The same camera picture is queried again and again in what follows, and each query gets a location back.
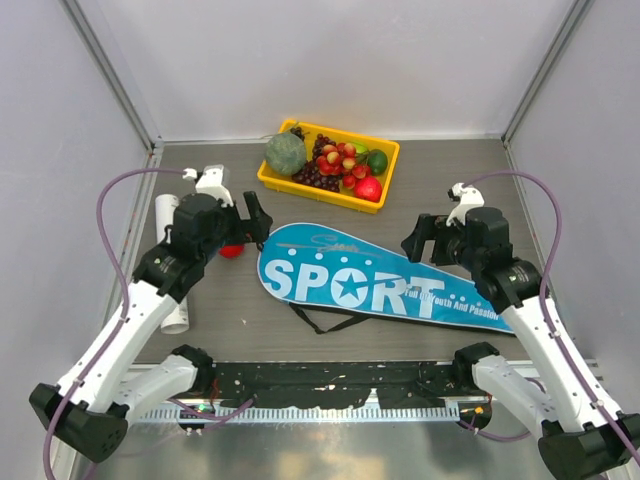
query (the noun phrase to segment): fruit basket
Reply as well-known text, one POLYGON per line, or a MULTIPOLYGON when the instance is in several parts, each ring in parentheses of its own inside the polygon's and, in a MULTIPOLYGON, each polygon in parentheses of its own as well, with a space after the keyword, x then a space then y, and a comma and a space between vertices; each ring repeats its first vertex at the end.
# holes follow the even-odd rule
POLYGON ((318 139, 318 135, 325 135, 331 139, 334 143, 348 143, 356 142, 358 145, 364 145, 369 151, 380 150, 386 154, 388 159, 388 165, 383 173, 377 175, 375 178, 379 181, 382 187, 382 194, 378 201, 365 200, 363 198, 357 198, 353 190, 346 188, 342 181, 339 182, 339 191, 328 191, 320 188, 316 188, 312 185, 304 185, 302 183, 296 183, 292 180, 291 176, 280 175, 275 172, 266 162, 263 160, 260 169, 258 170, 258 179, 265 184, 267 188, 277 190, 279 192, 291 193, 293 195, 300 195, 306 198, 312 198, 320 202, 331 203, 333 205, 340 205, 342 207, 352 208, 360 212, 366 213, 378 213, 384 206, 384 202, 391 186, 391 178, 393 177, 393 171, 398 159, 398 152, 400 151, 400 145, 396 142, 384 140, 381 138, 369 137, 366 135, 360 135, 357 133, 345 132, 343 130, 336 130, 335 128, 322 127, 311 123, 297 122, 294 119, 287 119, 280 127, 280 133, 290 130, 293 126, 300 127, 304 132, 304 145, 307 153, 307 162, 312 162, 314 155, 314 144, 318 139))

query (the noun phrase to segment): lime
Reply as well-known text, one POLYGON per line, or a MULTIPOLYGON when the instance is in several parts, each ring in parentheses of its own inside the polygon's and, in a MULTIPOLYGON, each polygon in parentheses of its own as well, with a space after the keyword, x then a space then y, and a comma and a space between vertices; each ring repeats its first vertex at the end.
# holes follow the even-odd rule
POLYGON ((382 150, 371 150, 369 152, 367 165, 371 168, 371 173, 373 175, 382 175, 389 165, 387 154, 382 150))

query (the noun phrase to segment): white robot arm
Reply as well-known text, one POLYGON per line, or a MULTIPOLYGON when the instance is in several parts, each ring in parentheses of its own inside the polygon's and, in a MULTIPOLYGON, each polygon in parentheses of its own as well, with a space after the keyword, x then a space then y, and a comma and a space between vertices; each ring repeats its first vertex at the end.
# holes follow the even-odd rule
POLYGON ((471 273, 478 293, 522 342, 546 393, 520 376, 488 343, 456 352, 459 381, 495 395, 538 440, 542 459, 557 479, 589 478, 626 463, 629 452, 604 415, 615 419, 636 448, 640 415, 623 414, 602 388, 547 294, 544 302, 553 324, 549 327, 540 305, 541 275, 530 262, 513 256, 502 212, 485 207, 471 185, 454 185, 449 197, 457 202, 451 214, 420 215, 402 248, 410 261, 419 262, 424 243, 435 240, 432 263, 460 265, 471 273), (597 402, 591 401, 570 363, 597 392, 597 402))
POLYGON ((266 241, 273 223, 254 192, 244 197, 250 219, 241 220, 224 185, 222 165, 202 173, 187 169, 196 193, 185 196, 167 228, 165 239, 144 254, 129 284, 131 305, 124 323, 122 304, 82 358, 55 385, 39 384, 29 402, 47 428, 62 398, 84 366, 121 324, 115 340, 101 354, 71 396, 56 436, 94 462, 108 458, 128 425, 167 398, 204 392, 214 380, 213 360, 204 351, 183 345, 152 370, 122 383, 153 331, 204 275, 204 267, 224 245, 266 241))

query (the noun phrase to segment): gray table surface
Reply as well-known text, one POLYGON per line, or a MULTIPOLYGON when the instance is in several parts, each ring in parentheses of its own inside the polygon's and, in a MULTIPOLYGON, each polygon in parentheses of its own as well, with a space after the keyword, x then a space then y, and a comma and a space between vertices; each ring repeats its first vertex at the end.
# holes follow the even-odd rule
MULTIPOLYGON (((418 214, 451 211, 447 190, 454 183, 508 168, 498 140, 405 141, 400 145, 386 205, 377 215, 268 190, 256 177, 263 144, 167 146, 161 165, 202 168, 222 163, 231 171, 229 189, 234 197, 241 200, 243 191, 255 190, 265 211, 274 218, 274 228, 314 222, 399 253, 400 242, 411 233, 418 214)), ((490 179, 480 186, 486 204, 502 209, 509 220, 515 254, 537 264, 514 181, 490 179)), ((191 192, 193 184, 160 175, 153 198, 161 193, 182 196, 191 192)), ((243 202, 239 203, 241 215, 246 216, 243 202)), ((152 204, 140 251, 155 243, 154 218, 152 204)), ((254 248, 234 260, 214 258, 205 278, 188 296, 190 329, 180 335, 154 333, 138 362, 159 363, 184 343, 204 348, 219 361, 450 360, 456 349, 479 341, 491 342, 507 358, 527 358, 520 342, 509 335, 388 320, 371 319, 342 332, 318 336, 266 292, 258 280, 256 260, 254 248)), ((462 269, 449 271, 468 278, 462 269)), ((325 328, 344 318, 320 312, 312 316, 325 328)))

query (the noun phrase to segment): red fruit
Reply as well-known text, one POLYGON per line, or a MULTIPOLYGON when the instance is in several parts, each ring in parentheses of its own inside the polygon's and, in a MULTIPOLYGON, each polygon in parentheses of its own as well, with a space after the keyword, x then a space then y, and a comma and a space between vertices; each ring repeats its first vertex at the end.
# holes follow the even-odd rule
POLYGON ((335 145, 325 145, 322 147, 322 154, 329 156, 331 152, 337 152, 338 148, 335 145))
POLYGON ((349 190, 356 186, 356 182, 357 179, 353 175, 347 175, 342 179, 342 185, 344 188, 348 188, 349 190))
POLYGON ((358 179, 364 178, 367 176, 367 169, 365 168, 365 166, 366 165, 356 165, 355 167, 353 167, 353 170, 351 170, 351 173, 358 179))
POLYGON ((353 194, 357 198, 362 198, 363 200, 379 202, 380 197, 382 196, 382 185, 380 185, 380 182, 376 177, 363 178, 356 183, 353 194))
POLYGON ((352 157, 347 157, 342 161, 342 166, 347 170, 351 170, 356 166, 356 159, 352 157))
POLYGON ((356 156, 356 146, 353 143, 345 143, 344 144, 344 154, 347 157, 355 157, 356 156))
POLYGON ((333 165, 330 165, 329 162, 322 162, 318 164, 318 171, 322 175, 331 175, 333 173, 333 165))
POLYGON ((218 250, 218 253, 224 258, 239 257, 244 252, 244 245, 226 245, 218 250))
POLYGON ((334 165, 336 163, 340 163, 340 154, 337 151, 336 152, 330 152, 327 155, 327 162, 329 162, 331 165, 334 165))

